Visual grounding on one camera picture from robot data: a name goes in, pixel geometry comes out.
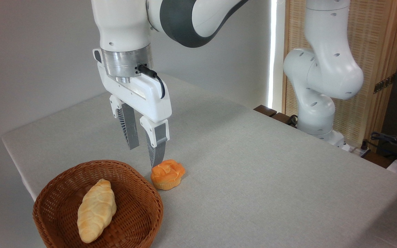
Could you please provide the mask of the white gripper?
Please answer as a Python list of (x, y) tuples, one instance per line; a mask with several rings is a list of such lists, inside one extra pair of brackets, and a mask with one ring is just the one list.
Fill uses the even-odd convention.
[(144, 115), (140, 124), (145, 130), (150, 165), (155, 167), (164, 160), (166, 142), (170, 139), (167, 118), (172, 115), (172, 107), (167, 85), (161, 86), (160, 78), (145, 74), (131, 77), (129, 83), (119, 83), (107, 75), (100, 52), (94, 49), (93, 56), (98, 60), (102, 84), (112, 94), (109, 98), (112, 114), (120, 122), (129, 149), (139, 146), (134, 110)]

